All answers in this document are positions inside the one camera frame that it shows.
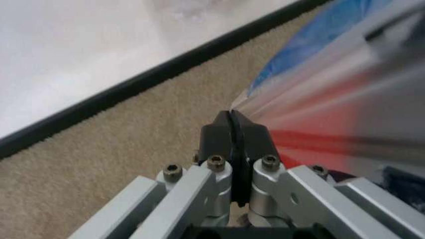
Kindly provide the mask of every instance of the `carpet floor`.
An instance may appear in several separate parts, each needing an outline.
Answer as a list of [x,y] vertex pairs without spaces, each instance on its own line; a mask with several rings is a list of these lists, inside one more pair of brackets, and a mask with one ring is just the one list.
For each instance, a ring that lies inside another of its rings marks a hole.
[[0,237],[65,238],[137,175],[190,166],[201,127],[317,12],[0,161]]

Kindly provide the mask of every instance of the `black edge trim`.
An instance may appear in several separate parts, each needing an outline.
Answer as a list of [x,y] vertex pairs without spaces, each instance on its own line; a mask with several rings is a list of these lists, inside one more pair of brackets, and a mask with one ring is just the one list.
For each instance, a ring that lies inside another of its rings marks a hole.
[[173,78],[329,0],[301,0],[0,140],[0,160]]

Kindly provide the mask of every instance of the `bolt head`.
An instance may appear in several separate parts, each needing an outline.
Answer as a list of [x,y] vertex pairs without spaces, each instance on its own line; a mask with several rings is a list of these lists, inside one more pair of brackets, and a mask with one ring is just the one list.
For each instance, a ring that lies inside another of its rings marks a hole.
[[327,175],[329,174],[329,171],[325,168],[325,167],[323,167],[323,166],[321,166],[321,165],[318,165],[318,164],[315,164],[315,165],[310,165],[309,166],[309,168],[315,173],[315,174],[317,174],[319,177],[321,177],[322,179],[324,179],[324,180],[326,180],[326,178],[327,178]]
[[177,182],[183,175],[183,169],[180,164],[172,163],[164,167],[162,174],[167,182]]
[[265,170],[275,172],[279,169],[280,160],[275,155],[265,155],[261,158],[261,165]]
[[221,172],[224,170],[226,160],[221,155],[211,155],[207,159],[207,167],[213,172]]

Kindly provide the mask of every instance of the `blue plastic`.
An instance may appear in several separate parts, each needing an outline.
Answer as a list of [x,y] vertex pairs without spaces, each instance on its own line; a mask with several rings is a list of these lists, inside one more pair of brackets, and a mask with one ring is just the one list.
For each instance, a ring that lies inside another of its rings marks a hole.
[[392,0],[336,0],[300,30],[263,68],[248,95],[272,76],[281,74],[315,53]]

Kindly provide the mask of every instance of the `white surface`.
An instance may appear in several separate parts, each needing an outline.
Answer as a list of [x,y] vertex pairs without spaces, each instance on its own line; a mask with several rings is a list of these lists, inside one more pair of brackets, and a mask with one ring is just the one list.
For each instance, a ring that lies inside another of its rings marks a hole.
[[0,138],[295,1],[3,1]]

